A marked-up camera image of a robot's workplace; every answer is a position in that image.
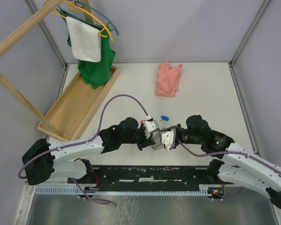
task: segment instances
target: gray floor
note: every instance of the gray floor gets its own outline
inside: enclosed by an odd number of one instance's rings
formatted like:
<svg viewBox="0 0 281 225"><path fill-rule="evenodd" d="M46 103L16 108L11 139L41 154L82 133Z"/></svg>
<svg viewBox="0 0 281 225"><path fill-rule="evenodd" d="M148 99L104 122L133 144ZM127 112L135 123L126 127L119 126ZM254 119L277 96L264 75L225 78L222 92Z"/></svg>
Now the gray floor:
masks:
<svg viewBox="0 0 281 225"><path fill-rule="evenodd" d="M238 188L226 188L226 196ZM245 190L225 202L207 197L102 196L97 205L71 195L35 195L29 225L275 225L273 208L262 195Z"/></svg>

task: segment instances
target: white table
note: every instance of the white table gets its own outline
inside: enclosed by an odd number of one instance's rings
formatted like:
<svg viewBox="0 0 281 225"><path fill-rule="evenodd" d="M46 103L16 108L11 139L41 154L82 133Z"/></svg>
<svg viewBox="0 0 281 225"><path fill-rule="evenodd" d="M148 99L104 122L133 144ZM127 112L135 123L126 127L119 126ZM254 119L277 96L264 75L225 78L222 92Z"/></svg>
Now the white table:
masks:
<svg viewBox="0 0 281 225"><path fill-rule="evenodd" d="M170 127L185 121L191 115L200 114L209 126L222 132L252 151L242 111L227 63L183 63L182 79L175 97L155 96L158 63L121 63L121 74L99 107L82 138L97 131L99 118L105 103L118 94L136 97L148 113L158 122L161 115L170 118L159 122L159 127ZM77 74L77 64L71 64L65 87ZM142 109L130 98L119 97L107 107L101 129L119 124L126 117L145 120ZM49 142L58 142L50 138ZM188 145L197 154L204 154L200 145ZM208 165L212 157L197 158L178 146L173 151L147 147L139 151L136 145L122 144L119 150L102 155L88 155L93 165Z"/></svg>

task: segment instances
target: red cloth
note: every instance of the red cloth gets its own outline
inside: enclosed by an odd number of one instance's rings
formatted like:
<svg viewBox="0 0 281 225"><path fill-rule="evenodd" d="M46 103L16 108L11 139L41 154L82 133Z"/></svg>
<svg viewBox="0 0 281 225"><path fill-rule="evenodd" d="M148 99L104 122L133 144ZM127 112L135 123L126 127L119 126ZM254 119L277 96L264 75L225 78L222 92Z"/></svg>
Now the red cloth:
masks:
<svg viewBox="0 0 281 225"><path fill-rule="evenodd" d="M179 83L181 80L181 68L182 64L171 68L169 62L164 62L159 65L155 90L156 96L175 96L176 91L179 90Z"/></svg>

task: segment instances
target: orange hanger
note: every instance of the orange hanger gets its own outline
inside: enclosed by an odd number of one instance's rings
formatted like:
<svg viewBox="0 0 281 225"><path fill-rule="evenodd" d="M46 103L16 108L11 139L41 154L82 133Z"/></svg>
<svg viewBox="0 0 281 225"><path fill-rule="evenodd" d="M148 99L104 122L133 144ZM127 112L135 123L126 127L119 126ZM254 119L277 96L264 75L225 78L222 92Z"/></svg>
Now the orange hanger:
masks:
<svg viewBox="0 0 281 225"><path fill-rule="evenodd" d="M103 26L102 30L100 30L100 32L99 32L99 35L102 36L102 37L104 37L104 38L108 37L107 35L103 35L103 34L102 34L102 32L103 32L104 30L106 30L107 33L109 34L109 37L111 38L111 41L113 41L113 36L112 36L110 30L105 26L105 24L104 24L101 20L99 20L99 19L98 19L97 17L95 17L94 15L92 15L90 12L88 12L88 11L86 11L85 9L83 9L83 8L79 7L78 5L76 5L74 0L73 0L73 2L69 2L69 1L63 1L63 2L66 3L66 4L68 4L69 7L70 7L74 12L83 11L84 13L90 15L90 16L93 17L95 20L97 20L97 21ZM56 10L53 10L52 12L53 12L54 14L56 14L56 15L61 16L61 17L64 18L64 19L66 18L65 16L63 16L63 15L59 14L58 12L56 12Z"/></svg>

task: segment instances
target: white towel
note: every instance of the white towel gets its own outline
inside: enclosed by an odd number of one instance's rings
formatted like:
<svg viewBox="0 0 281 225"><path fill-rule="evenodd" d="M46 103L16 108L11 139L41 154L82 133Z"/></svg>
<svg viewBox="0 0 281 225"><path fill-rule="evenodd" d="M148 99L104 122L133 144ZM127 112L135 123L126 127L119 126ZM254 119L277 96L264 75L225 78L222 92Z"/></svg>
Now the white towel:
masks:
<svg viewBox="0 0 281 225"><path fill-rule="evenodd" d="M101 36L99 30L79 20L66 17L72 44L73 57L78 60L101 60Z"/></svg>

